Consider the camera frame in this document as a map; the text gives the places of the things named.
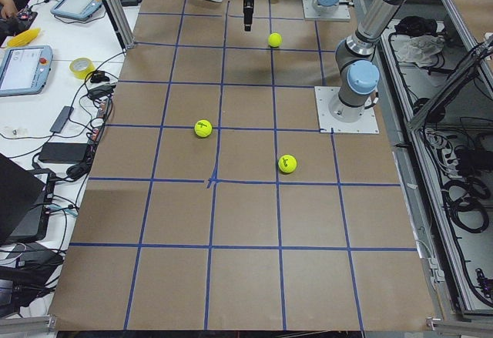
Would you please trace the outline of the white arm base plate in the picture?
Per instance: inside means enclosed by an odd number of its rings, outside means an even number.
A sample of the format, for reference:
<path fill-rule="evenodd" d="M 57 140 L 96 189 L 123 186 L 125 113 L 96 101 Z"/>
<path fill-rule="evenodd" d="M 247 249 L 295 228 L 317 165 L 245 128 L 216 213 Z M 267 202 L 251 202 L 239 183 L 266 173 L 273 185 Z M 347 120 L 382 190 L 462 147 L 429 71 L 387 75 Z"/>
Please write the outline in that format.
<path fill-rule="evenodd" d="M 317 0 L 302 0 L 304 18 L 311 21 L 349 22 L 349 5 L 340 0 L 338 4 L 323 6 Z"/>
<path fill-rule="evenodd" d="M 339 99 L 339 87 L 316 86 L 319 131 L 322 133 L 378 134 L 371 97 L 360 107 L 349 107 Z"/>

